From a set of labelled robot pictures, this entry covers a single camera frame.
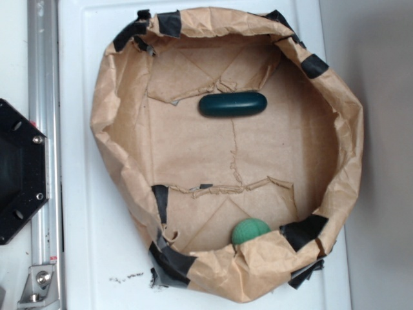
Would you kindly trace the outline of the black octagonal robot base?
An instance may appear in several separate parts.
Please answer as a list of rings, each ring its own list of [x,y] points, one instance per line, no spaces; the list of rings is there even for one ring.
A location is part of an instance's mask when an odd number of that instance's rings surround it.
[[[47,137],[1,100],[1,245],[47,202]]]

